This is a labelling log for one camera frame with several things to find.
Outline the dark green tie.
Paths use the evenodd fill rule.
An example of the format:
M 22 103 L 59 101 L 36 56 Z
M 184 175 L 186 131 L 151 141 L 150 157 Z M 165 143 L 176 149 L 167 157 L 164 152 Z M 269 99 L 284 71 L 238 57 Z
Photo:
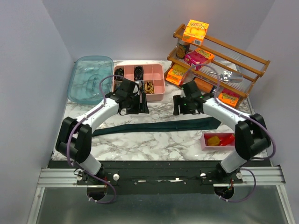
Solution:
M 179 131 L 197 131 L 197 130 L 215 130 L 221 122 L 213 117 L 177 120 L 154 123 L 124 124 L 109 128 L 97 129 L 92 136 L 117 134 L 117 133 L 140 133 L 140 132 L 179 132 Z

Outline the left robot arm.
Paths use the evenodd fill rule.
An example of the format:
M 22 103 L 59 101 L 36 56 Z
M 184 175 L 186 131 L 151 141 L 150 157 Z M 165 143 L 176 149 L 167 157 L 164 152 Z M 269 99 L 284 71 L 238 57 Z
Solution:
M 62 121 L 55 150 L 67 157 L 70 165 L 78 164 L 93 184 L 103 181 L 103 165 L 91 154 L 92 134 L 108 118 L 123 109 L 132 114 L 149 113 L 142 81 L 124 79 L 121 85 L 106 94 L 103 100 L 85 114 Z

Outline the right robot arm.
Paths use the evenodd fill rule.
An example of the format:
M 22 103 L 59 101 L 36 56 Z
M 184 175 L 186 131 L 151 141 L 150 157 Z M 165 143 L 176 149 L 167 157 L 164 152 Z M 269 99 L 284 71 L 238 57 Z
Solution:
M 243 113 L 223 104 L 213 93 L 202 94 L 195 81 L 184 84 L 182 90 L 184 96 L 173 96 L 174 115 L 203 113 L 219 120 L 234 131 L 235 149 L 217 164 L 214 172 L 217 181 L 227 182 L 233 172 L 274 145 L 260 114 Z

